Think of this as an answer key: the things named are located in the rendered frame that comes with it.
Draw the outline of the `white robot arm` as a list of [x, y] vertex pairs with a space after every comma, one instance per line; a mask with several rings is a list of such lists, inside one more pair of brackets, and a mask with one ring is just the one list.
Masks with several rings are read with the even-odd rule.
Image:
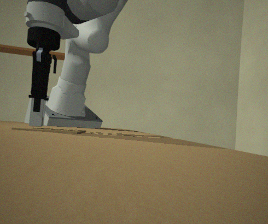
[[[27, 27], [45, 27], [66, 40], [65, 60], [46, 106], [66, 116], [85, 117], [89, 53], [103, 53], [110, 28], [128, 0], [28, 0]], [[81, 112], [82, 110], [82, 112]]]

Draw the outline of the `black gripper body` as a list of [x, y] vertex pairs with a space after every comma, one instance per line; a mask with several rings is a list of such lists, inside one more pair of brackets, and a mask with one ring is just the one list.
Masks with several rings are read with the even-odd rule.
[[[60, 34], [52, 29], [45, 27], [30, 27], [27, 34], [27, 43], [36, 48], [43, 48], [45, 55], [45, 67], [47, 54], [60, 48]], [[36, 46], [37, 44], [37, 46]]]

